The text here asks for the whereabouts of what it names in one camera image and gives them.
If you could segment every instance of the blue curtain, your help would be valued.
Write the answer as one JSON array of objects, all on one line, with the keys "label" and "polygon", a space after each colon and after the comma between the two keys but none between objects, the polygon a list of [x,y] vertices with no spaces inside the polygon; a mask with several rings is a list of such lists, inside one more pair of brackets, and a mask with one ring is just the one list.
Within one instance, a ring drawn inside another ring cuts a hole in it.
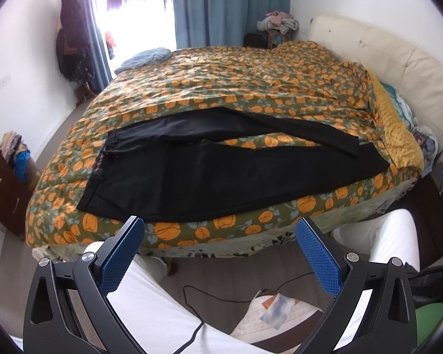
[{"label": "blue curtain", "polygon": [[103,43],[102,34],[97,26],[95,13],[97,6],[95,0],[77,0],[83,10],[85,26],[90,41],[93,65],[95,67],[95,78],[92,87],[98,91],[104,90],[112,80],[110,67],[107,60],[107,50]]},{"label": "blue curtain", "polygon": [[289,13],[290,0],[173,0],[177,48],[240,46],[256,22],[275,10]]}]

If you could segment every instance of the bed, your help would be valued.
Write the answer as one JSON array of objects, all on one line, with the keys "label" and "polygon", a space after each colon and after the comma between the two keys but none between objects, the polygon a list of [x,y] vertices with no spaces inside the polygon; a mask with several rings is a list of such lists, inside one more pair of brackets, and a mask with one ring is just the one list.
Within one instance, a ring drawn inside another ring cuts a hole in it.
[{"label": "bed", "polygon": [[[385,91],[374,75],[407,97],[442,149],[443,66],[395,36],[341,17],[315,17],[310,40],[271,51],[183,49],[163,64],[120,74],[71,128],[38,183],[26,216],[26,240],[33,255],[69,260],[120,228],[118,221],[76,210],[106,132],[214,106],[324,122],[362,142],[373,142],[390,168],[330,193],[244,214],[189,223],[146,223],[142,253],[244,256],[295,238],[294,226],[301,217],[315,217],[321,230],[328,232],[384,211],[416,182],[420,152],[409,139],[391,135],[395,125],[390,124]],[[282,133],[225,143],[249,148],[312,145]]]}]

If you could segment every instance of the wooden cabinet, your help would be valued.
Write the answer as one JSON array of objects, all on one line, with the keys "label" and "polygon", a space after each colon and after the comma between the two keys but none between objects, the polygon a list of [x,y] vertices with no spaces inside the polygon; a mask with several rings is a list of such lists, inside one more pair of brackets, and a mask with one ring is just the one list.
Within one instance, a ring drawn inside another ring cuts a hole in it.
[{"label": "wooden cabinet", "polygon": [[31,195],[0,153],[0,223],[16,236],[25,234],[26,208]]}]

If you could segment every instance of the bed headboard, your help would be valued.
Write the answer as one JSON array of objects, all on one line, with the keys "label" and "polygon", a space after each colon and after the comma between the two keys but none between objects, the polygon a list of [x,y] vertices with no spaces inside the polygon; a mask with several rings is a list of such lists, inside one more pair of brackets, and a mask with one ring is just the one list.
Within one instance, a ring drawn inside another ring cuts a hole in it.
[{"label": "bed headboard", "polygon": [[438,60],[395,35],[335,15],[315,16],[308,38],[340,60],[362,63],[393,86],[443,150],[443,65]]}]

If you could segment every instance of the black cable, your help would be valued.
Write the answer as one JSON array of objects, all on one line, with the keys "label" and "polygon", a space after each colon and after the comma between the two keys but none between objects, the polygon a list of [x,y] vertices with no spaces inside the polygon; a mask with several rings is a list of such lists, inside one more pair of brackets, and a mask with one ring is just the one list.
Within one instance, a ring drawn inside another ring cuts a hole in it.
[{"label": "black cable", "polygon": [[[301,275],[299,275],[299,276],[297,276],[297,277],[295,277],[295,278],[291,278],[291,279],[289,279],[289,280],[283,282],[283,283],[282,283],[277,289],[275,289],[275,292],[279,291],[279,289],[280,289],[281,287],[283,287],[284,285],[287,285],[289,282],[295,281],[296,279],[302,278],[303,276],[306,276],[306,275],[308,275],[308,274],[313,274],[313,271],[309,271],[308,273],[301,274]],[[199,292],[201,292],[201,293],[203,293],[203,294],[205,294],[205,295],[208,295],[208,296],[210,296],[210,297],[213,297],[213,298],[218,299],[219,301],[223,301],[223,302],[231,302],[231,303],[233,303],[233,304],[249,304],[249,303],[251,303],[251,301],[252,301],[252,299],[250,299],[249,301],[237,301],[237,300],[223,299],[223,298],[217,297],[216,295],[213,295],[213,294],[207,293],[206,291],[200,290],[198,287],[195,287],[195,286],[192,286],[192,285],[185,285],[184,287],[182,287],[182,292],[184,293],[184,302],[185,302],[185,304],[187,305],[187,307],[189,307],[189,308],[194,312],[194,314],[196,315],[196,317],[199,318],[199,320],[200,320],[200,325],[198,325],[197,328],[194,330],[194,332],[192,333],[192,337],[189,339],[189,341],[187,341],[187,342],[184,343],[181,347],[179,347],[179,348],[178,348],[173,354],[180,354],[180,353],[182,353],[187,347],[189,347],[189,346],[195,341],[195,338],[196,338],[196,336],[197,336],[198,331],[202,328],[203,324],[205,324],[205,322],[203,321],[202,317],[199,315],[199,313],[197,313],[197,310],[195,310],[195,309],[192,307],[192,305],[189,304],[189,303],[187,302],[187,293],[185,292],[185,289],[186,289],[187,287],[190,287],[190,288],[192,288],[192,289],[195,289],[195,290],[197,290],[197,291],[199,291]]]}]

